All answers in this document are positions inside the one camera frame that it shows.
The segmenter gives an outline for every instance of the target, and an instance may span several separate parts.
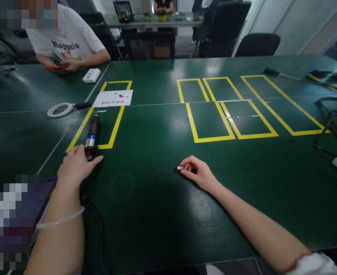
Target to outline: yellow tape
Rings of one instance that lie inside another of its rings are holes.
[[[314,122],[317,126],[320,127],[320,130],[308,130],[308,131],[293,131],[290,126],[259,96],[259,94],[254,90],[254,88],[250,85],[250,83],[246,80],[248,76],[241,76],[241,79],[245,82],[245,84],[249,87],[249,89],[253,92],[253,94],[259,99],[259,101],[275,116],[275,118],[287,129],[287,131],[293,136],[303,136],[309,134],[320,134],[324,126],[321,125],[315,118],[313,118],[308,112],[302,109],[296,102],[294,102],[285,92],[283,92],[280,88],[278,88],[269,78],[265,75],[259,76],[250,76],[250,77],[263,77],[273,88],[275,88],[280,94],[282,94],[289,102],[291,102],[298,110],[300,110],[304,115],[306,115],[312,122]]]
[[[109,81],[109,82],[105,82],[103,84],[103,86],[101,87],[100,92],[103,92],[105,90],[107,84],[113,84],[113,83],[127,83],[128,86],[127,86],[126,89],[130,90],[130,87],[131,87],[131,84],[133,83],[133,81],[132,80],[124,80],[124,81]],[[114,141],[115,141],[115,137],[116,137],[116,134],[118,132],[119,125],[120,125],[120,120],[122,119],[122,116],[123,116],[124,109],[125,109],[125,106],[121,106],[120,107],[120,111],[119,111],[118,117],[116,118],[116,122],[115,122],[114,128],[112,130],[109,143],[108,144],[98,145],[99,149],[111,149],[113,147]],[[93,107],[89,109],[89,111],[88,111],[86,117],[84,118],[82,124],[78,128],[77,133],[75,134],[74,138],[72,139],[72,141],[70,142],[68,148],[66,149],[66,152],[68,152],[70,149],[72,149],[75,146],[75,144],[76,144],[77,140],[79,139],[79,136],[81,135],[84,127],[86,126],[87,122],[89,121],[89,118],[91,117],[93,110],[94,110]]]
[[[181,90],[181,85],[180,85],[180,82],[181,81],[198,81],[199,83],[199,86],[200,86],[200,89],[202,90],[202,93],[204,95],[204,98],[206,101],[209,101],[209,98],[207,96],[207,93],[206,93],[206,90],[204,89],[203,87],[203,84],[202,84],[202,81],[200,80],[200,78],[190,78],[190,79],[177,79],[176,82],[177,82],[177,89],[179,90],[179,97],[180,97],[180,102],[181,103],[185,103],[184,101],[184,97],[183,97],[183,92]]]
[[[308,74],[307,76],[309,76],[310,78],[312,78],[313,80],[316,80],[317,82],[321,82],[323,83],[319,78],[313,76],[312,74]],[[331,86],[327,86],[330,90],[334,91],[334,92],[337,92],[337,89],[331,87]]]
[[[217,77],[217,78],[203,78],[204,84],[207,87],[207,90],[212,98],[213,101],[216,101],[214,94],[212,92],[212,89],[210,88],[207,80],[213,80],[213,79],[226,79],[227,82],[231,85],[232,89],[235,91],[235,93],[237,94],[237,96],[240,98],[240,100],[243,100],[243,96],[240,94],[240,92],[237,90],[236,86],[232,83],[232,81],[227,77]],[[270,133],[264,133],[264,134],[248,134],[248,135],[242,135],[240,133],[240,131],[238,130],[233,118],[230,115],[230,112],[228,111],[228,109],[226,108],[225,104],[223,102],[221,102],[221,106],[223,108],[223,111],[225,111],[225,114],[229,120],[229,122],[231,123],[232,128],[234,129],[238,139],[253,139],[253,138],[270,138],[270,137],[276,137],[279,136],[277,134],[277,132],[273,129],[273,127],[269,124],[269,122],[265,119],[265,117],[261,114],[261,112],[259,111],[259,109],[254,105],[254,103],[249,100],[248,101],[249,104],[252,106],[252,108],[255,110],[255,112],[260,116],[261,120],[264,122],[264,124],[268,127]]]
[[[230,128],[230,125],[228,124],[228,122],[225,118],[225,115],[223,114],[221,108],[219,107],[218,102],[215,102],[215,104],[217,106],[217,109],[220,111],[222,121],[225,123],[226,129],[227,129],[229,135],[228,136],[211,137],[211,138],[210,137],[198,138],[198,133],[197,133],[196,128],[195,128],[193,115],[192,115],[191,109],[190,109],[190,104],[185,103],[186,110],[188,112],[189,121],[190,121],[191,131],[193,132],[193,138],[194,138],[195,143],[224,141],[224,140],[236,139],[235,135],[233,134],[233,132]]]
[[[184,97],[183,97],[183,93],[182,93],[182,90],[181,90],[181,85],[180,85],[180,82],[181,81],[198,81],[199,83],[199,86],[202,90],[202,93],[204,95],[204,98],[205,100],[208,102],[209,101],[209,98],[207,96],[207,93],[206,93],[206,90],[202,84],[202,81],[200,78],[192,78],[192,79],[178,79],[176,80],[177,82],[177,88],[178,88],[178,91],[179,91],[179,97],[180,97],[180,102],[181,103],[184,103]],[[220,137],[205,137],[205,138],[198,138],[198,133],[196,131],[196,128],[195,128],[195,124],[194,124],[194,119],[193,119],[193,115],[191,113],[191,109],[190,109],[190,105],[189,103],[186,103],[186,111],[188,113],[188,117],[189,117],[189,121],[190,121],[190,127],[191,127],[191,131],[193,133],[193,138],[194,138],[194,142],[195,143],[201,143],[201,142],[212,142],[212,141],[224,141],[224,140],[230,140],[230,139],[236,139],[235,135],[233,134],[232,130],[231,130],[231,127],[230,125],[228,124],[228,121],[226,120],[226,117],[225,115],[223,114],[223,111],[221,109],[221,107],[219,106],[218,102],[215,102],[215,105],[217,107],[217,110],[219,112],[219,115],[221,116],[222,118],[222,121],[227,129],[227,132],[228,132],[228,136],[220,136]]]

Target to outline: white paper sign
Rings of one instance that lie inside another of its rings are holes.
[[[133,90],[99,92],[92,107],[130,105]]]

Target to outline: white tape roll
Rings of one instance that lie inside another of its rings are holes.
[[[61,108],[61,107],[67,107],[63,112],[61,113],[58,113],[58,114],[54,114],[55,110]],[[53,107],[51,107],[48,111],[47,111],[47,115],[49,117],[52,117],[52,118],[59,118],[59,117],[62,117],[62,116],[65,116],[67,114],[70,113],[70,111],[73,109],[73,105],[71,105],[70,103],[68,102],[64,102],[64,103],[60,103],[60,104],[57,104]]]

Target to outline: black cable bundle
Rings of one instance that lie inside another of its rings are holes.
[[[328,85],[328,84],[326,84],[326,83],[324,83],[324,82],[322,82],[322,81],[316,80],[316,83],[321,84],[321,85],[323,85],[323,86],[332,87],[332,88],[334,88],[334,89],[337,90],[337,87]],[[331,155],[331,156],[333,156],[333,157],[337,157],[337,154],[334,154],[334,153],[332,153],[332,152],[330,152],[330,151],[328,151],[328,150],[326,150],[326,149],[324,149],[324,148],[322,148],[322,147],[320,147],[320,146],[318,145],[318,141],[321,139],[321,137],[324,135],[324,133],[325,133],[327,130],[329,130],[329,131],[330,131],[330,132],[337,138],[337,127],[335,126],[335,123],[334,123],[334,120],[333,120],[333,118],[334,118],[335,116],[337,116],[337,110],[331,110],[331,111],[330,111],[330,110],[329,110],[329,109],[322,103],[324,100],[337,100],[337,97],[322,97],[322,98],[320,98],[320,99],[316,102],[316,104],[320,105],[320,106],[327,112],[327,115],[328,115],[329,120],[328,120],[328,123],[325,125],[325,127],[324,127],[323,131],[321,132],[321,134],[319,134],[319,135],[316,137],[316,139],[315,139],[315,147],[316,147],[318,150],[327,153],[328,155]]]
[[[100,233],[100,246],[99,246],[99,254],[100,254],[100,266],[102,270],[102,274],[109,275],[107,273],[104,263],[104,227],[102,225],[102,219],[98,211],[96,210],[93,203],[88,200],[85,196],[82,198],[84,206],[90,208],[95,215],[97,222],[99,223],[99,233]]]

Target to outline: green table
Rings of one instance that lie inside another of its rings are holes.
[[[302,81],[266,78],[265,67]],[[315,68],[337,70],[337,62],[298,55],[111,63],[91,102],[99,90],[131,88],[133,98],[131,106],[99,108],[106,110],[98,113],[104,161],[83,185],[102,217],[109,270],[257,255],[225,210],[174,171],[189,155],[310,249],[337,246],[337,168],[314,147],[327,121],[314,103],[337,93],[304,77]],[[97,109],[61,119],[45,113],[89,95],[93,84],[81,83],[83,74],[60,78],[32,65],[1,80],[0,112],[25,112],[0,113],[0,189],[13,174],[36,173],[43,163],[41,174],[54,174],[65,150],[85,143],[82,124]],[[337,109],[337,102],[327,105]],[[332,134],[321,145],[337,153]],[[89,210],[83,217],[84,269],[99,274],[98,223]]]

